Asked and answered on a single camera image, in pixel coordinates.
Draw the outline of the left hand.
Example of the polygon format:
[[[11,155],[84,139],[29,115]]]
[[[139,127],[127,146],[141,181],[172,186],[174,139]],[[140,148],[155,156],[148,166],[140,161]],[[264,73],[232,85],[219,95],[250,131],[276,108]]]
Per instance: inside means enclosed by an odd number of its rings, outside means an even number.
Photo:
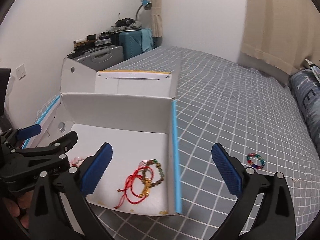
[[[26,192],[18,197],[17,202],[14,202],[8,198],[2,198],[4,205],[12,215],[12,217],[18,217],[22,210],[26,211],[26,214],[21,217],[20,222],[25,229],[29,229],[29,208],[33,198],[33,191]]]

